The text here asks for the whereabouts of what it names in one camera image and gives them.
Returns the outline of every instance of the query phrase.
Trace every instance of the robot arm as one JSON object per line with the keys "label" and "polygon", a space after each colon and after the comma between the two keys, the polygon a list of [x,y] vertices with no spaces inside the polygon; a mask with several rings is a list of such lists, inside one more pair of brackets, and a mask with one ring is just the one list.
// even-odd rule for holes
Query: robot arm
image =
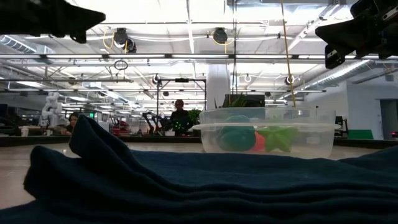
{"label": "robot arm", "polygon": [[62,112],[62,104],[58,102],[59,93],[49,93],[42,109],[41,126],[56,126],[58,115]]}

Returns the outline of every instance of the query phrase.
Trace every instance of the cable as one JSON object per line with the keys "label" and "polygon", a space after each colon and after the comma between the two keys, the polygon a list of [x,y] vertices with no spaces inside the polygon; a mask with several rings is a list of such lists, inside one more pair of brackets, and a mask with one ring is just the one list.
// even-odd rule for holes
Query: cable
{"label": "cable", "polygon": [[235,7],[233,9],[233,34],[234,34],[234,77],[235,77],[235,89],[238,94],[238,71],[236,68],[236,39],[238,38],[238,23],[236,21],[236,11],[238,9],[237,0],[234,0]]}
{"label": "cable", "polygon": [[292,78],[292,73],[290,72],[289,48],[287,46],[287,38],[286,38],[284,0],[280,0],[280,6],[282,8],[282,18],[283,18],[282,22],[284,25],[284,37],[285,37],[284,39],[285,39],[286,59],[287,59],[287,72],[289,74],[289,81],[290,81],[290,93],[292,94],[293,107],[296,108],[296,98],[294,97],[294,89],[293,89],[293,78]]}
{"label": "cable", "polygon": [[105,43],[105,37],[106,37],[106,32],[107,32],[108,30],[106,30],[105,32],[104,32],[104,37],[102,38],[102,41],[103,41],[103,43],[104,43],[104,47],[106,47],[107,49],[111,49],[112,47],[113,47],[113,42],[114,42],[114,33],[115,32],[113,32],[113,34],[112,34],[112,44],[111,44],[111,46],[109,47],[108,45],[106,45],[106,43]]}

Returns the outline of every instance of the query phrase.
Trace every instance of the green star toy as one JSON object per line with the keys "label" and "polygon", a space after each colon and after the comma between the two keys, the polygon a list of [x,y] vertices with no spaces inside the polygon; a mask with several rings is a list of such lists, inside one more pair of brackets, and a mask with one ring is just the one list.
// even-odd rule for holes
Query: green star toy
{"label": "green star toy", "polygon": [[290,152],[290,146],[294,138],[299,133],[295,127],[268,127],[256,130],[266,139],[266,151],[280,149],[283,152]]}

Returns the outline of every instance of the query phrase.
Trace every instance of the ceiling duct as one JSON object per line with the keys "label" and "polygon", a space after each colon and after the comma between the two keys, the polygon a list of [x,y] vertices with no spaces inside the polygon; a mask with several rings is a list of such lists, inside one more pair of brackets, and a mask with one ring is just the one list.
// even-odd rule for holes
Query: ceiling duct
{"label": "ceiling duct", "polygon": [[[55,54],[54,50],[45,45],[27,42],[16,35],[0,35],[0,43],[22,54]],[[48,59],[38,59],[36,61],[46,64],[53,63]]]}
{"label": "ceiling duct", "polygon": [[346,66],[338,67],[329,70],[318,78],[314,78],[313,80],[309,81],[305,84],[305,89],[310,90],[312,88],[316,88],[317,86],[322,86],[323,88],[325,88],[328,86],[337,85],[342,81],[345,81],[361,73],[367,72],[375,67],[376,64],[373,60],[363,60]]}

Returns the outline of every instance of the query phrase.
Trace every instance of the plastic container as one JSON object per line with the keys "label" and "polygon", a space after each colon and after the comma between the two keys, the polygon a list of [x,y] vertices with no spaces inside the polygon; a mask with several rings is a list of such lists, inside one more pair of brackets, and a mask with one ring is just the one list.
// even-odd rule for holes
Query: plastic container
{"label": "plastic container", "polygon": [[335,111],[308,108],[221,108],[200,113],[206,152],[328,157]]}
{"label": "plastic container", "polygon": [[22,137],[27,137],[29,135],[29,127],[28,126],[23,126],[21,129],[21,136]]}

